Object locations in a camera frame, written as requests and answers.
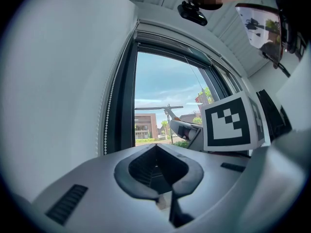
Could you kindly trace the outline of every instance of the black window frame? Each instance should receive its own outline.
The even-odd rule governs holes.
[[[213,61],[207,58],[202,61],[186,51],[168,49],[160,42],[156,44],[146,40],[137,41],[134,36],[127,45],[120,66],[115,73],[115,81],[109,106],[108,119],[105,118],[105,126],[107,122],[106,153],[113,153],[120,150],[128,149],[135,146],[135,82],[136,82],[136,63],[138,52],[147,52],[151,54],[161,55],[175,60],[188,63],[197,67],[203,75],[207,85],[211,85],[215,90],[211,89],[212,96],[215,100],[221,100],[232,95],[229,86],[223,79]]]

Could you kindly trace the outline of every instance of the white ceiling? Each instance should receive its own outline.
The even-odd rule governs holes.
[[[131,0],[151,3],[177,12],[178,5],[183,0]],[[244,67],[247,76],[251,76],[262,68],[267,60],[259,55],[259,51],[248,42],[243,24],[236,12],[238,2],[256,3],[276,7],[275,0],[241,0],[224,4],[219,10],[201,12],[206,16],[208,24],[205,28],[217,36],[236,56]]]

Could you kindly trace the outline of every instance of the building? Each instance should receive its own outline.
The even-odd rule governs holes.
[[[156,114],[135,114],[135,139],[157,138]]]
[[[195,117],[202,118],[200,111],[193,111],[193,112],[190,113],[190,114],[181,115],[181,116],[179,117],[179,119],[182,120],[183,122],[192,123],[192,121],[193,121],[193,119],[194,119]]]

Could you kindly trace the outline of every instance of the white box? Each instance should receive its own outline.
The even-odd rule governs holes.
[[[253,150],[264,143],[257,104],[241,91],[202,108],[204,151]]]

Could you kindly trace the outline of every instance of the blue sky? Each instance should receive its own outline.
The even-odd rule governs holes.
[[[176,116],[198,111],[195,103],[198,93],[205,88],[204,81],[198,68],[187,63],[167,57],[138,53],[136,84],[135,84],[135,108],[137,107],[161,107],[184,106],[173,109]],[[166,115],[161,110],[141,110],[135,113],[155,113],[157,127],[161,127],[161,121]]]

